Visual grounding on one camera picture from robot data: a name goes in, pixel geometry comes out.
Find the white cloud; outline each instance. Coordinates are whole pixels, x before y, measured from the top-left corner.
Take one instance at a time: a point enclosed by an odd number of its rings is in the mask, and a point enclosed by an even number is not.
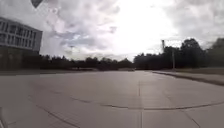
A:
[[[44,31],[41,53],[82,58],[159,52],[161,39],[222,36],[221,0],[0,0],[0,16]]]

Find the window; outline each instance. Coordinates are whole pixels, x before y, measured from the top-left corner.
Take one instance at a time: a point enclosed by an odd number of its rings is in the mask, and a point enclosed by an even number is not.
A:
[[[30,31],[28,30],[26,33],[26,37],[29,37]]]
[[[0,43],[5,43],[6,35],[0,33]]]
[[[28,40],[25,41],[25,47],[27,47],[27,46],[28,46]]]
[[[32,43],[32,47],[34,47],[35,46],[35,41],[33,41],[33,43]]]
[[[19,37],[16,37],[16,46],[19,46],[19,44],[20,44],[20,39]]]
[[[19,36],[22,36],[22,34],[23,34],[23,28],[18,27],[16,34],[19,35]]]
[[[29,47],[31,47],[31,40],[29,40]]]
[[[14,36],[11,37],[11,44],[15,44],[15,37]]]
[[[3,23],[2,23],[2,22],[0,22],[0,31],[1,31],[1,29],[2,29],[2,24],[3,24]]]
[[[37,33],[34,32],[33,39],[36,39],[36,35],[37,35]]]
[[[7,43],[10,44],[10,41],[11,41],[11,36],[8,35],[8,40],[7,40]]]
[[[4,31],[4,29],[5,29],[5,23],[2,22],[2,27],[0,28],[0,30],[1,30],[1,31]]]
[[[30,31],[30,39],[32,39],[32,36],[33,36],[33,32]]]
[[[16,33],[16,26],[15,25],[11,25],[9,32],[10,33]]]
[[[5,32],[8,32],[8,27],[9,27],[9,25],[6,23]]]

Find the pavement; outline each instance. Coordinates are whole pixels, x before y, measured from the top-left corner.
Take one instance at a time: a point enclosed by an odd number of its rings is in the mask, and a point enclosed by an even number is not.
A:
[[[224,88],[150,72],[0,76],[7,128],[223,128]]]
[[[153,73],[174,76],[177,78],[185,78],[200,82],[206,82],[215,85],[224,86],[224,76],[216,74],[195,74],[195,73],[183,73],[183,72],[164,72],[164,71],[153,71]]]

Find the grass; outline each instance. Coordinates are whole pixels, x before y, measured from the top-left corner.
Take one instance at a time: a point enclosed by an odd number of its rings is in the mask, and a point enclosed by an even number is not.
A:
[[[195,68],[195,69],[174,69],[166,70],[171,72],[195,73],[195,74],[217,74],[224,75],[224,68]]]

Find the street light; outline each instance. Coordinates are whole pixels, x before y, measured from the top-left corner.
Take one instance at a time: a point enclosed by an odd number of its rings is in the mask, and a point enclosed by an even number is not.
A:
[[[43,0],[31,0],[32,5],[37,8]]]

